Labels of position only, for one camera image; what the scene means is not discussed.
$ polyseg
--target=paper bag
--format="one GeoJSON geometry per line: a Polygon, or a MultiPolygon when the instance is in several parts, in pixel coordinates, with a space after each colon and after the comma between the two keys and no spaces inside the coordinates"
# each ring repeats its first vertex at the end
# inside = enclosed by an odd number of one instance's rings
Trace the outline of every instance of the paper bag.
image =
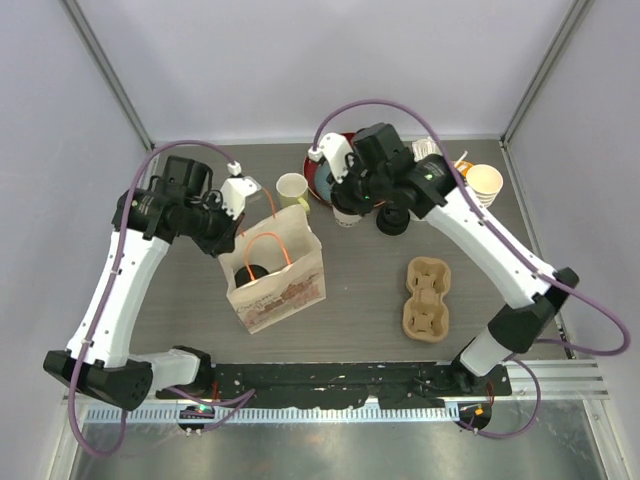
{"type": "Polygon", "coordinates": [[[228,283],[227,298],[249,333],[279,322],[327,296],[322,245],[311,232],[300,205],[280,210],[237,236],[233,253],[220,255],[219,261],[228,283]],[[256,238],[269,233],[282,240],[290,265],[276,238],[267,235],[256,238]],[[269,275],[236,288],[234,275],[246,263],[266,268],[269,275]]]}

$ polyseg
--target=printed design on bag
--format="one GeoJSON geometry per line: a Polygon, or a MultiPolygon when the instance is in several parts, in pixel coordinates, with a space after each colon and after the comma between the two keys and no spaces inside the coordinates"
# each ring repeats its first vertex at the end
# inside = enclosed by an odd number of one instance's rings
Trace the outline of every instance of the printed design on bag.
{"type": "Polygon", "coordinates": [[[253,327],[265,322],[274,316],[282,315],[287,310],[302,308],[307,303],[321,297],[320,288],[316,280],[323,274],[322,270],[310,273],[303,280],[291,283],[278,297],[262,298],[245,309],[250,309],[243,319],[248,327],[253,327]]]}

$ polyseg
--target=white robotic arm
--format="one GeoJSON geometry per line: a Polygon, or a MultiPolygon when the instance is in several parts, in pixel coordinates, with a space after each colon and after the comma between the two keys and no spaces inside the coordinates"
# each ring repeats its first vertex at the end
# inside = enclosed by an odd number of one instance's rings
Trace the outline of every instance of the white robotic arm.
{"type": "MultiPolygon", "coordinates": [[[[231,165],[232,177],[220,191],[202,194],[212,172],[193,160],[169,157],[162,177],[148,190],[137,189],[129,214],[117,281],[101,314],[100,324],[83,359],[78,390],[126,410],[133,410],[149,391],[180,385],[198,393],[210,387],[209,355],[187,347],[168,352],[132,355],[133,326],[153,275],[178,235],[191,237],[204,253],[217,256],[233,250],[234,237],[244,216],[246,199],[260,190],[251,178],[231,165]]],[[[119,225],[124,196],[113,224],[119,225]]],[[[92,319],[111,276],[121,232],[114,231],[104,270],[89,308],[64,352],[47,354],[44,368],[68,384],[87,338],[92,319]]]]}
{"type": "MultiPolygon", "coordinates": [[[[462,371],[461,387],[478,383],[497,364],[514,353],[524,353],[566,300],[566,293],[542,280],[514,255],[482,219],[469,208],[444,159],[437,154],[417,159],[388,124],[376,124],[352,139],[326,134],[317,149],[309,150],[314,161],[330,166],[331,200],[338,223],[352,226],[372,211],[379,201],[378,226],[396,235],[406,229],[409,211],[451,238],[496,285],[506,306],[487,328],[454,360],[462,371]],[[385,220],[385,209],[395,210],[385,220]],[[406,224],[396,229],[398,216],[406,224]]],[[[471,189],[467,192],[490,222],[515,249],[537,268],[538,274],[555,277],[575,287],[578,277],[568,268],[557,271],[522,245],[486,208],[471,189]]]]}

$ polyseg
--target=gray wall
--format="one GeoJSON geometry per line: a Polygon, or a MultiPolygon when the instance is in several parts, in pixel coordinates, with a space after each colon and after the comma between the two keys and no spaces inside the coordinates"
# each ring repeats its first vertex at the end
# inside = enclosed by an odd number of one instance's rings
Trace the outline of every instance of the gray wall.
{"type": "MultiPolygon", "coordinates": [[[[571,265],[581,288],[615,310],[635,341],[598,360],[626,445],[640,445],[640,3],[594,3],[513,142],[526,203],[545,256],[571,265]]],[[[619,345],[620,334],[578,301],[566,307],[577,342],[619,345]]]]}
{"type": "MultiPolygon", "coordinates": [[[[81,0],[158,140],[308,141],[334,108],[412,105],[441,134],[501,134],[572,0],[81,0]]],[[[352,112],[422,134],[406,115],[352,112]]]]}
{"type": "Polygon", "coordinates": [[[87,308],[142,147],[61,6],[0,15],[0,476],[38,478],[62,387],[42,370],[87,308]]]}

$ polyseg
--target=cardboard cup holder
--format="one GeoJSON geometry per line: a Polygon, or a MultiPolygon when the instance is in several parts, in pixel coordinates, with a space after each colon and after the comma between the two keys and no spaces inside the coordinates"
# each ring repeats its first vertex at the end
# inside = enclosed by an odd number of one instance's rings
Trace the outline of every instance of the cardboard cup holder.
{"type": "Polygon", "coordinates": [[[410,338],[441,342],[449,334],[449,309],[443,298],[451,288],[451,270],[440,259],[416,257],[409,262],[402,328],[410,338]]]}

